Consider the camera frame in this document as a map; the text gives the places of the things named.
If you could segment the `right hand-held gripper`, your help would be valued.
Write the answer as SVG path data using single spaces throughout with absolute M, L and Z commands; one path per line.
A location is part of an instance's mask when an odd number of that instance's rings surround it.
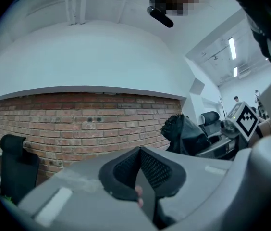
M 246 102 L 238 102 L 224 120 L 220 130 L 208 136 L 211 145 L 198 152 L 197 157 L 233 160 L 247 148 L 254 132 L 259 132 L 259 118 Z

